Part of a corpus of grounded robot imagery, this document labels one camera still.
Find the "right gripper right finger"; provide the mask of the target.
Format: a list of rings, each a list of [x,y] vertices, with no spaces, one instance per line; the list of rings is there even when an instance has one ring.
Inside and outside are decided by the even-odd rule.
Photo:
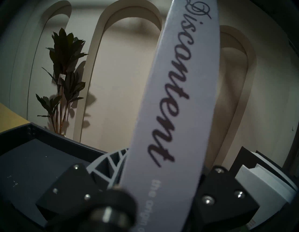
[[[192,232],[249,232],[259,204],[224,167],[202,175],[192,203]]]

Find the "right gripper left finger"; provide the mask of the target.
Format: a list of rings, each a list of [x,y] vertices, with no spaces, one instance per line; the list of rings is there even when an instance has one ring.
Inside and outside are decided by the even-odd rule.
[[[118,184],[128,151],[101,154],[86,167],[83,163],[71,165],[36,202],[46,221]]]

